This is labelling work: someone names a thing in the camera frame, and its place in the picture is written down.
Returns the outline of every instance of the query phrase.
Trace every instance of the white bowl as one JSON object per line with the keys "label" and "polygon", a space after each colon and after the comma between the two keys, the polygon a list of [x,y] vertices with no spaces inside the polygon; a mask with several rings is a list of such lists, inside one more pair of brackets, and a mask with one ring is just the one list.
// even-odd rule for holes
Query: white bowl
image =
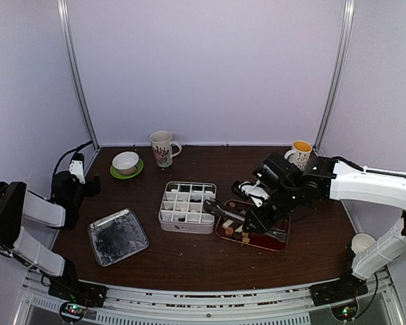
{"label": "white bowl", "polygon": [[136,172],[139,159],[137,153],[125,151],[114,157],[113,167],[121,175],[130,175]]}

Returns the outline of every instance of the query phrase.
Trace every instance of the white cup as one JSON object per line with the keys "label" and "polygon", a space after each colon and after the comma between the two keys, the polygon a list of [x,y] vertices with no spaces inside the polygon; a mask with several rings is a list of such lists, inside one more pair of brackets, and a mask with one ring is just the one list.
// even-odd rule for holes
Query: white cup
{"label": "white cup", "polygon": [[113,167],[121,175],[130,175],[136,172],[139,160],[140,157],[135,152],[125,151],[114,157]]}
{"label": "white cup", "polygon": [[[173,134],[168,131],[157,131],[150,136],[152,150],[156,164],[159,167],[165,168],[171,166],[173,157],[176,157],[182,151],[182,146],[179,142],[173,141]],[[173,146],[178,147],[179,151],[172,153]]]}
{"label": "white cup", "polygon": [[284,158],[303,171],[310,159],[312,150],[313,147],[308,142],[295,141],[292,144],[292,149],[286,152]]}

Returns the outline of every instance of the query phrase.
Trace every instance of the mug handle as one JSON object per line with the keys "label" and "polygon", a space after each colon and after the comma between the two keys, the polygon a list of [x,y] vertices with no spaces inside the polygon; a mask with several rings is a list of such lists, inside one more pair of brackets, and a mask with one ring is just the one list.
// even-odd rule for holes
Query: mug handle
{"label": "mug handle", "polygon": [[288,161],[288,160],[289,160],[289,157],[290,157],[291,155],[293,155],[295,152],[296,152],[295,149],[291,149],[291,150],[287,151],[286,154],[284,154],[284,159],[286,159],[286,160]]}
{"label": "mug handle", "polygon": [[177,142],[177,141],[172,141],[172,142],[170,143],[170,145],[171,145],[171,146],[176,146],[176,147],[178,147],[178,149],[179,149],[178,152],[176,152],[175,154],[172,154],[172,155],[171,155],[171,158],[176,157],[178,154],[181,153],[181,151],[182,151],[182,146],[181,146],[181,144],[180,144],[179,142]]}

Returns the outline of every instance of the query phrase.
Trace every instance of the white mug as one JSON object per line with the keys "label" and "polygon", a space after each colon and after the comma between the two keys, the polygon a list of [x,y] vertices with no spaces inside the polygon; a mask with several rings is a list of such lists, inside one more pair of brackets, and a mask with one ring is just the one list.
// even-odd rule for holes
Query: white mug
{"label": "white mug", "polygon": [[292,144],[292,149],[286,152],[284,158],[303,171],[310,159],[312,150],[311,144],[305,141],[295,141]]}
{"label": "white mug", "polygon": [[[182,146],[179,142],[173,141],[173,134],[168,131],[157,131],[150,136],[152,150],[156,164],[159,167],[165,168],[171,166],[173,157],[176,157],[182,151]],[[178,147],[179,151],[172,154],[173,146]]]}

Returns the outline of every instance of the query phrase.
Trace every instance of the white organizer box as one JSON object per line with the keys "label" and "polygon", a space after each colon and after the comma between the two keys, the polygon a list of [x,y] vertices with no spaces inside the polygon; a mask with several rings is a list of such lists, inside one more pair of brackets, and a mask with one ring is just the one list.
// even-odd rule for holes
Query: white organizer box
{"label": "white organizer box", "polygon": [[216,193],[217,187],[210,183],[167,183],[158,216],[161,228],[168,232],[210,234],[215,217],[203,211],[203,202]]}

